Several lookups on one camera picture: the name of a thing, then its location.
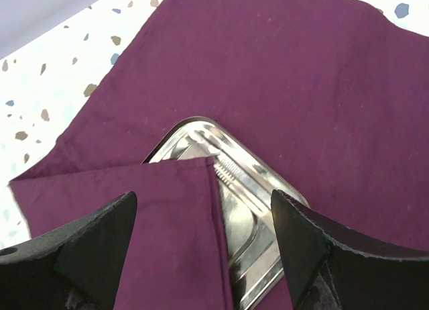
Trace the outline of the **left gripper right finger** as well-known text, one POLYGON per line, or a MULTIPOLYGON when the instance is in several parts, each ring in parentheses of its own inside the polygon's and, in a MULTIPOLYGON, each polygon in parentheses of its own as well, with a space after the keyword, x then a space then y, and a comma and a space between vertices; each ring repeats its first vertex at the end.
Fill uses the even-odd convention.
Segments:
POLYGON ((293 309, 427 309, 428 252, 372 238, 271 194, 293 309))

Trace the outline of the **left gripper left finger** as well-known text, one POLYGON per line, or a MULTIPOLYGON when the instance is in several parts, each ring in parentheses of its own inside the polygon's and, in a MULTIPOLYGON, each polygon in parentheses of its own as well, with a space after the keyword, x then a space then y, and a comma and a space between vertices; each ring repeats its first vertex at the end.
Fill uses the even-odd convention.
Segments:
POLYGON ((135 217, 128 192, 95 212, 1 250, 2 309, 112 309, 135 217))

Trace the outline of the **steel instrument tray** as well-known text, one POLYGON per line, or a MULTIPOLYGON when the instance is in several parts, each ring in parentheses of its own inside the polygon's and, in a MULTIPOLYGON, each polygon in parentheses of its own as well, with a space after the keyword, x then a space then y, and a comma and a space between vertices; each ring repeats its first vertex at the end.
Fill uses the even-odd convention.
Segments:
POLYGON ((271 214, 279 189, 306 205, 304 196, 216 121, 189 117, 177 123, 145 159, 186 160, 211 156, 219 184, 228 245, 233 303, 254 309, 283 277, 271 214))

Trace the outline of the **purple cloth wrap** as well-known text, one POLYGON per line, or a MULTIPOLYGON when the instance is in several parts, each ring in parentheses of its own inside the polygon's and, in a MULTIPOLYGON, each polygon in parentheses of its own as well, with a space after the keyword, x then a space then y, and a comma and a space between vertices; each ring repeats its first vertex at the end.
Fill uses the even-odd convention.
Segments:
POLYGON ((133 192, 112 309, 232 309, 211 156, 145 159, 216 121, 307 200, 428 252, 428 39, 355 0, 164 0, 52 151, 11 181, 32 239, 133 192))

